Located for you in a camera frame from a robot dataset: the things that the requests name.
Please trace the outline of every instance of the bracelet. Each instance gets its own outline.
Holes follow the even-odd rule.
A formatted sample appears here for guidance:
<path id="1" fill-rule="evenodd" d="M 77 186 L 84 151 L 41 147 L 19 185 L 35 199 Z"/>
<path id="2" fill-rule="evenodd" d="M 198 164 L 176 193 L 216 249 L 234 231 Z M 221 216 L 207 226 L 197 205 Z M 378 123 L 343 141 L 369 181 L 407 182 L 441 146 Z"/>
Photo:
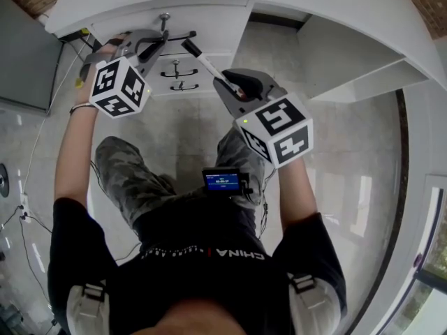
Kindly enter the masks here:
<path id="1" fill-rule="evenodd" d="M 75 110 L 77 110 L 78 108 L 82 108 L 82 107 L 96 108 L 96 106 L 91 104 L 90 102 L 81 103 L 81 104 L 75 105 L 74 107 L 72 107 L 70 109 L 70 115 L 72 115 Z"/>

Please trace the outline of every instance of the blue screen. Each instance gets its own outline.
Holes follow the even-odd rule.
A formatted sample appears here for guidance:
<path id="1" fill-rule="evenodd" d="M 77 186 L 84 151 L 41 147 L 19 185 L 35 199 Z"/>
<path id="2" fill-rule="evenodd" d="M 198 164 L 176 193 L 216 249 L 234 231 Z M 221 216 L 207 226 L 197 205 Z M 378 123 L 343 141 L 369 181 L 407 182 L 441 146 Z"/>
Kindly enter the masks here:
<path id="1" fill-rule="evenodd" d="M 237 174 L 206 175 L 209 190 L 239 190 Z"/>

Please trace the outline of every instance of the camouflage pants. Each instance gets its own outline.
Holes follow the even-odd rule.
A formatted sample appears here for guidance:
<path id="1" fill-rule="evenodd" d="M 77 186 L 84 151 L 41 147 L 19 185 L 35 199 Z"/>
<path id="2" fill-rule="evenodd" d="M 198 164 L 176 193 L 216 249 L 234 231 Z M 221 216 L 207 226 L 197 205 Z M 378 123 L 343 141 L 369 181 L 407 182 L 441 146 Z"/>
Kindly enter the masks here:
<path id="1" fill-rule="evenodd" d="M 231 166 L 249 173 L 249 187 L 254 190 L 251 202 L 245 196 L 234 196 L 231 200 L 254 213 L 261 202 L 264 160 L 247 147 L 234 128 L 219 142 L 217 153 L 216 166 Z M 107 137 L 100 143 L 95 161 L 107 196 L 131 228 L 138 217 L 166 203 L 206 197 L 203 189 L 176 195 L 163 177 L 150 172 L 138 148 L 118 137 Z"/>

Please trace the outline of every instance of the white shoulder strap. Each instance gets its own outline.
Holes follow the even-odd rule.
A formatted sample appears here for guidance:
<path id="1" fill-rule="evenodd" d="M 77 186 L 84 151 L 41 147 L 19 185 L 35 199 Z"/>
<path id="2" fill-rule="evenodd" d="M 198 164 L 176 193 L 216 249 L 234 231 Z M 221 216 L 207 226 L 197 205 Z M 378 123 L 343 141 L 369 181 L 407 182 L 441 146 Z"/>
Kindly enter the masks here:
<path id="1" fill-rule="evenodd" d="M 67 322 L 71 335 L 109 335 L 109 296 L 104 287 L 86 284 L 70 289 Z"/>
<path id="2" fill-rule="evenodd" d="M 341 309 L 335 289 L 312 276 L 293 278 L 289 285 L 291 316 L 295 333 L 299 335 L 331 335 L 341 320 Z"/>

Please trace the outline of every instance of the forearm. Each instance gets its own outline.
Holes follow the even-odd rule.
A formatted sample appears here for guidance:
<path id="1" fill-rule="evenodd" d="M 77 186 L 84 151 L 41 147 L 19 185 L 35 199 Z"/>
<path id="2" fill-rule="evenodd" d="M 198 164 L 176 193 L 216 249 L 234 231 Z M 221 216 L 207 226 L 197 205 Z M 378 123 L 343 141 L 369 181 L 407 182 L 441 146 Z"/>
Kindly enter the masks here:
<path id="1" fill-rule="evenodd" d="M 76 104 L 88 101 L 89 88 L 81 89 L 78 93 Z M 87 206 L 91 142 L 97 114 L 96 108 L 82 107 L 70 117 L 57 159 L 55 200 L 70 198 Z"/>
<path id="2" fill-rule="evenodd" d="M 279 173 L 279 204 L 283 230 L 317 212 L 314 192 L 303 158 L 281 167 Z"/>

